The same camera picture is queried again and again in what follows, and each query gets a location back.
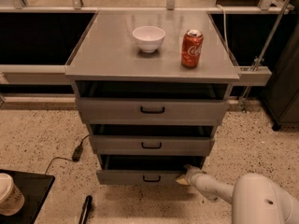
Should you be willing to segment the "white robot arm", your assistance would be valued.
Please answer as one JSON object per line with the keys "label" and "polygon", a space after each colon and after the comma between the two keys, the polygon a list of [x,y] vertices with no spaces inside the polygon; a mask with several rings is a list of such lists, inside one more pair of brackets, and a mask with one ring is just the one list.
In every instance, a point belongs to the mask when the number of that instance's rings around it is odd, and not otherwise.
{"label": "white robot arm", "polygon": [[299,224],[299,201],[264,175],[248,173],[228,185],[195,166],[186,169],[176,181],[194,187],[213,203],[229,203],[232,224]]}

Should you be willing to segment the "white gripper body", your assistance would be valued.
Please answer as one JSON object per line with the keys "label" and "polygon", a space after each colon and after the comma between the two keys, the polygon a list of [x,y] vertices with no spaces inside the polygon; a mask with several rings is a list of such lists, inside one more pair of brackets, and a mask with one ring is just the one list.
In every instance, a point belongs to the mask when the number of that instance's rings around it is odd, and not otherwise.
{"label": "white gripper body", "polygon": [[204,171],[196,167],[193,170],[187,171],[187,173],[185,174],[185,179],[187,180],[190,186],[199,188],[201,184],[200,177],[203,176],[204,174],[205,174]]}

